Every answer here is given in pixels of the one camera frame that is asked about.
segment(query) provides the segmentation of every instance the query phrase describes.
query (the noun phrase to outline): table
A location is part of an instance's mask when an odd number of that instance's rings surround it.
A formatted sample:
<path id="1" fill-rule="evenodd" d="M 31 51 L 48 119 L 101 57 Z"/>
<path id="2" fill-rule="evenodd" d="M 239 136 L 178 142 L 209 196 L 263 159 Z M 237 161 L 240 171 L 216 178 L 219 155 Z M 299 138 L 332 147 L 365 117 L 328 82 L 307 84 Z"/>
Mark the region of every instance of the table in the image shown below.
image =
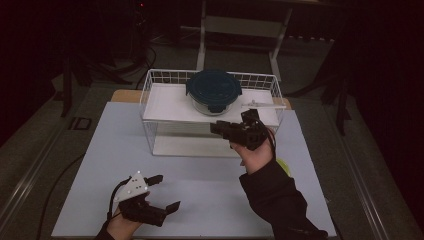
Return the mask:
<path id="1" fill-rule="evenodd" d="M 272 229 L 249 207 L 238 176 L 238 158 L 153 156 L 143 135 L 139 92 L 117 91 L 102 114 L 93 139 L 54 227 L 54 237 L 93 237 L 105 221 L 113 188 L 140 170 L 145 177 L 164 175 L 148 200 L 165 207 L 181 201 L 159 228 L 143 225 L 136 238 L 269 238 Z M 277 156 L 289 165 L 297 188 L 309 203 L 308 218 L 335 236 L 296 114 L 288 110 L 276 134 Z"/>

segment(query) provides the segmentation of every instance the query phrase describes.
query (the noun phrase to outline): wire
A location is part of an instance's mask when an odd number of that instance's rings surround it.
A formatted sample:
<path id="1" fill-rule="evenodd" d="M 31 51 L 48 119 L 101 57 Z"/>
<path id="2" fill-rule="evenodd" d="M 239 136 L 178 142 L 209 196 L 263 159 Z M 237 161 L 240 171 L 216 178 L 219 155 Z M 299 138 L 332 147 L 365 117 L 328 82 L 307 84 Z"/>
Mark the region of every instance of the wire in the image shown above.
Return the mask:
<path id="1" fill-rule="evenodd" d="M 146 65 L 147 65 L 147 69 L 146 71 L 143 73 L 143 75 L 140 77 L 140 79 L 138 80 L 137 84 L 135 85 L 135 90 L 138 90 L 138 87 L 140 85 L 140 83 L 143 81 L 144 77 L 146 76 L 147 72 L 149 72 L 150 69 L 153 68 L 153 64 L 155 64 L 156 62 L 156 51 L 152 48 L 152 47 L 147 47 L 148 49 L 150 49 L 153 52 L 153 60 L 151 63 L 149 63 L 149 60 L 146 58 Z"/>
<path id="2" fill-rule="evenodd" d="M 43 210 L 41 213 L 41 217 L 40 217 L 40 223 L 38 225 L 38 231 L 37 231 L 37 237 L 35 238 L 36 240 L 40 239 L 41 237 L 41 230 L 43 228 L 43 221 L 44 221 L 44 216 L 46 214 L 46 210 L 47 210 L 47 206 L 49 204 L 50 201 L 50 197 L 53 193 L 53 190 L 55 189 L 57 183 L 59 182 L 59 180 L 62 178 L 63 174 L 65 174 L 65 172 L 72 167 L 72 165 L 74 165 L 76 162 L 78 162 L 79 160 L 81 160 L 84 157 L 85 153 L 83 153 L 81 156 L 77 157 L 74 161 L 72 161 L 61 173 L 60 175 L 56 178 L 55 182 L 53 183 L 52 188 L 50 189 L 49 194 L 47 195 L 47 199 L 44 202 L 44 206 L 43 206 Z"/>

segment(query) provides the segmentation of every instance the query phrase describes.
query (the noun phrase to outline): bowl lid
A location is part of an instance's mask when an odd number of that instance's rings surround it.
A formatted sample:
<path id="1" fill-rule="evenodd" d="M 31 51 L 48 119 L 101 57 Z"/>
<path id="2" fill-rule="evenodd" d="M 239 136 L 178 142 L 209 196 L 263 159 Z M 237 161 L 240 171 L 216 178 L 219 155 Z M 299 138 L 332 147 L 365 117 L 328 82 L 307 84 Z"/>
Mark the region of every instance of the bowl lid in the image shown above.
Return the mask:
<path id="1" fill-rule="evenodd" d="M 209 110 L 224 109 L 242 94 L 240 82 L 222 70 L 203 70 L 186 83 L 186 94 Z"/>

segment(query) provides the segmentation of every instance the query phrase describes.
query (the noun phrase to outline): person's hand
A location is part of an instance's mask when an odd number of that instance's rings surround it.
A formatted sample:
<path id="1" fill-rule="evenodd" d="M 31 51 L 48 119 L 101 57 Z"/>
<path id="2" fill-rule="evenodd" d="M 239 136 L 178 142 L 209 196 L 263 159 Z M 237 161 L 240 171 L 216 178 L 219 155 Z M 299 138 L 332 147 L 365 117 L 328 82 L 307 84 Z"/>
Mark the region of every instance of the person's hand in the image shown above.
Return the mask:
<path id="1" fill-rule="evenodd" d="M 115 213 L 108 226 L 107 232 L 115 240 L 129 240 L 132 238 L 134 232 L 141 226 L 141 222 L 133 222 L 122 217 L 119 207 L 116 208 Z"/>
<path id="2" fill-rule="evenodd" d="M 240 165 L 246 167 L 247 174 L 249 175 L 261 169 L 273 158 L 271 143 L 268 139 L 254 151 L 250 151 L 237 143 L 230 142 L 230 145 L 240 155 Z"/>

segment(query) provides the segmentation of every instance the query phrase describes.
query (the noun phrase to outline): metal frame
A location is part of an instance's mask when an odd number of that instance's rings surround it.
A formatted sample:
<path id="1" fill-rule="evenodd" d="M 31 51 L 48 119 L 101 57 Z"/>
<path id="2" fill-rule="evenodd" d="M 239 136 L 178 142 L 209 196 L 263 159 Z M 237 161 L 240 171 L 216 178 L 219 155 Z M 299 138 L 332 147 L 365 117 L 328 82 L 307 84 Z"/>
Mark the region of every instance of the metal frame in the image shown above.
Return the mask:
<path id="1" fill-rule="evenodd" d="M 291 17 L 293 9 L 289 8 L 286 12 L 283 23 L 237 19 L 227 17 L 209 16 L 206 14 L 206 0 L 202 3 L 202 18 L 200 21 L 200 47 L 197 57 L 196 70 L 204 69 L 206 46 L 206 32 L 219 32 L 229 34 L 240 34 L 248 36 L 260 36 L 276 38 L 277 43 L 275 48 L 269 53 L 269 61 L 271 64 L 272 74 L 275 75 L 278 81 L 281 81 L 280 70 L 278 68 L 277 56 L 280 51 L 281 44 L 284 40 L 284 35 Z"/>

